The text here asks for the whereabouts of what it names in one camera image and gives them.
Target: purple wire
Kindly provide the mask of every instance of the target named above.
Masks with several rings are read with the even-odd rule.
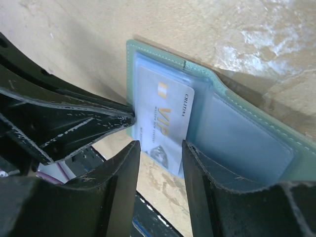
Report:
[[[66,174],[66,172],[64,171],[63,167],[60,165],[60,163],[56,163],[57,164],[57,167],[58,169],[60,170],[60,172],[63,174],[64,178],[69,181],[70,178],[69,176]]]
[[[40,178],[43,178],[44,180],[48,181],[49,183],[52,183],[52,184],[64,184],[63,182],[61,182],[60,180],[58,179],[55,179],[54,177],[48,175],[48,174],[45,174],[43,172],[40,172],[38,171],[36,173],[36,175]]]

